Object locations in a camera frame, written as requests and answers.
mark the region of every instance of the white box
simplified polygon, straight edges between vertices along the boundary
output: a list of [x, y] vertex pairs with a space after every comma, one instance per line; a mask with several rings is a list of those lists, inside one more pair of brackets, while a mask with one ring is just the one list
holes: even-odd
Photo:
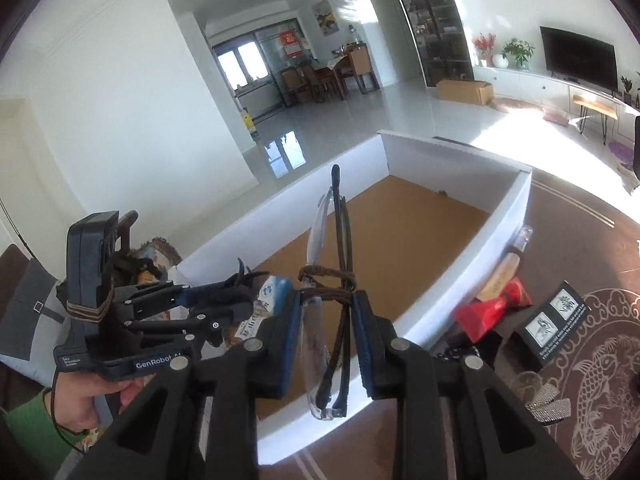
[[[428, 345], [450, 326], [455, 307], [479, 290], [520, 229], [529, 200], [529, 166], [471, 146], [382, 131], [281, 190], [204, 244], [177, 270], [192, 285], [203, 285], [235, 273], [238, 257], [250, 267], [262, 263], [312, 226], [334, 164], [340, 165], [340, 191], [347, 200], [391, 174], [432, 190], [446, 190], [450, 197], [489, 213], [451, 266], [393, 320], [398, 336]], [[369, 402], [353, 358], [348, 418]], [[348, 418], [315, 420], [306, 398], [299, 397], [258, 424], [258, 460], [263, 464], [282, 460]]]

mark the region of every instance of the small plant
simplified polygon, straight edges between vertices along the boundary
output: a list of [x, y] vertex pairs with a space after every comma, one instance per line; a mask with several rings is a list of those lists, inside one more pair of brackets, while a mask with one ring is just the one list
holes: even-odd
[[533, 56], [535, 49], [536, 48], [531, 46], [528, 41], [513, 38], [504, 46], [502, 55], [510, 54], [516, 60], [517, 66], [524, 67], [529, 62], [529, 58]]
[[495, 45], [495, 34], [489, 34], [486, 38], [484, 34], [481, 32], [479, 38], [475, 38], [473, 40], [474, 47], [478, 49], [483, 54], [491, 54]]
[[631, 79], [628, 79], [628, 78], [622, 76], [620, 78], [620, 81], [622, 81], [622, 84], [625, 86], [625, 92], [627, 94], [631, 94], [631, 89], [634, 87], [634, 84], [632, 83]]

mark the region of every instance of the red plastic wrapper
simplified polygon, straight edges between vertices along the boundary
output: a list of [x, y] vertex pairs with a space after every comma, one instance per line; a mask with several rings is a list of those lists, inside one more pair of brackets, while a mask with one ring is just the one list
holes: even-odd
[[508, 308], [529, 305], [531, 305], [531, 298], [524, 290], [522, 282], [518, 278], [513, 278], [498, 298], [462, 305], [455, 311], [454, 317], [471, 342], [475, 343], [500, 321]]

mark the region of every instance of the tv cabinet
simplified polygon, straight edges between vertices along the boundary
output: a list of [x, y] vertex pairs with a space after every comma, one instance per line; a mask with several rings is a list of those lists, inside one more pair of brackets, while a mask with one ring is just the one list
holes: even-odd
[[[568, 114], [571, 119], [580, 117], [580, 106], [574, 103], [574, 97], [598, 102], [613, 108], [618, 116], [618, 120], [609, 129], [611, 137], [620, 134], [630, 142], [635, 139], [636, 117], [640, 116], [640, 110], [604, 92], [578, 83], [552, 78], [549, 75], [509, 68], [475, 66], [474, 77], [477, 81], [487, 81], [494, 85], [494, 93], [497, 97], [521, 99], [554, 108]], [[587, 121], [593, 130], [599, 130], [602, 127], [599, 114], [594, 113], [587, 118]]]

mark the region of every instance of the metal screw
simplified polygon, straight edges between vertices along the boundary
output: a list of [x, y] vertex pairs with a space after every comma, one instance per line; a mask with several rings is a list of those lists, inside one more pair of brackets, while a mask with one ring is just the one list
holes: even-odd
[[174, 357], [171, 359], [169, 363], [169, 367], [171, 370], [184, 370], [189, 364], [189, 360], [184, 355], [178, 355], [178, 357]]
[[467, 365], [472, 370], [479, 370], [480, 368], [482, 368], [483, 364], [484, 363], [482, 362], [482, 359], [477, 355], [468, 355], [465, 357], [465, 365]]
[[249, 352], [257, 352], [260, 348], [262, 348], [262, 341], [260, 341], [257, 337], [252, 337], [251, 339], [247, 339], [244, 342], [244, 348], [246, 348]]
[[399, 351], [408, 350], [409, 346], [411, 346], [411, 342], [407, 341], [407, 339], [404, 339], [403, 337], [396, 337], [391, 342], [391, 348], [393, 348], [394, 350], [399, 350]]

